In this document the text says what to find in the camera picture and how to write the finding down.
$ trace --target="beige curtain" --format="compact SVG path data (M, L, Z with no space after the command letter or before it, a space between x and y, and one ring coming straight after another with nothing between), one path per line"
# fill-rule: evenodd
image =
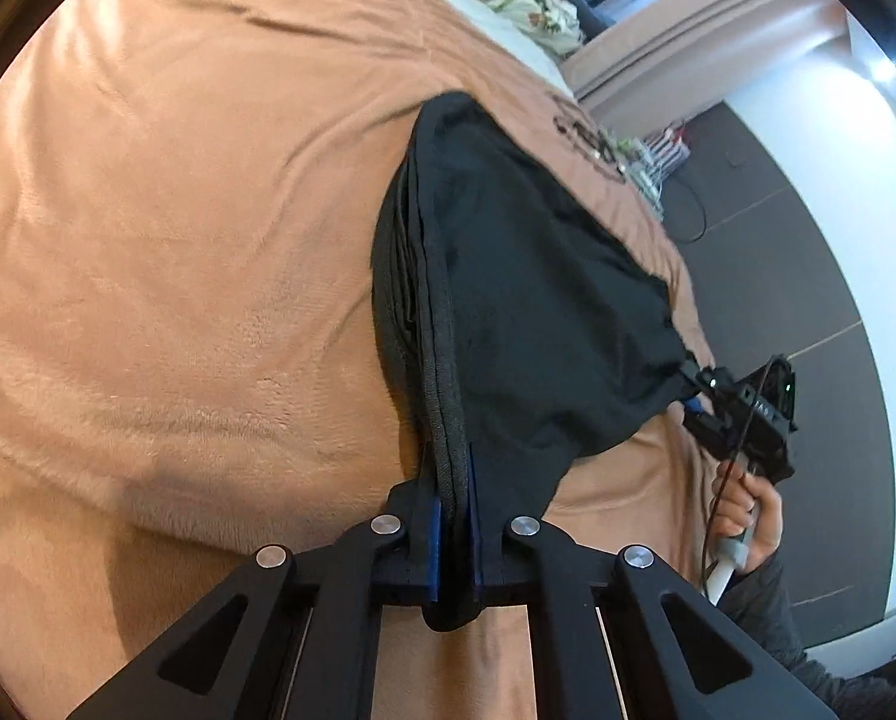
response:
M643 136L846 31L837 0L660 0L561 71L602 127Z

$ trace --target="human hand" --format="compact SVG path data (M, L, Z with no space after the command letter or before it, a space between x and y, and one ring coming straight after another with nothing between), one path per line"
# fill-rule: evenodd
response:
M718 465L718 472L711 483L712 493L717 496L731 464L723 461ZM748 560L742 574L750 574L765 560L771 557L781 544L781 532L784 528L781 496L771 482L763 476L753 476L744 471L744 464L736 463L724 493L718 502L711 522L711 543L717 544L720 536L739 536L754 524L751 511L755 501L761 504L758 524L755 527L751 543L748 544Z

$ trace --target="fleece blanket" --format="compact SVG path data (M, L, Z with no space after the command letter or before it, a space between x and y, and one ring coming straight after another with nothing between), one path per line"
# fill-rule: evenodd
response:
M473 95L710 362L675 247L560 90L445 0L67 0L0 82L0 682L56 720L240 557L377 512L416 437L369 254L419 106ZM547 519L692 578L707 464L677 408ZM523 610L385 616L374 716L533 714Z

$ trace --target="ceiling light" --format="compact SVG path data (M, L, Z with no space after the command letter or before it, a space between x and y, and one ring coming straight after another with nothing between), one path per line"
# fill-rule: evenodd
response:
M886 83L896 77L896 66L890 59L881 59L871 66L871 77L878 83Z

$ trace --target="white wall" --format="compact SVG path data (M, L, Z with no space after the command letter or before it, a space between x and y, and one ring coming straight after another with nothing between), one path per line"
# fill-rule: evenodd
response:
M801 194L841 266L881 377L896 478L896 109L866 73L840 40L726 101Z

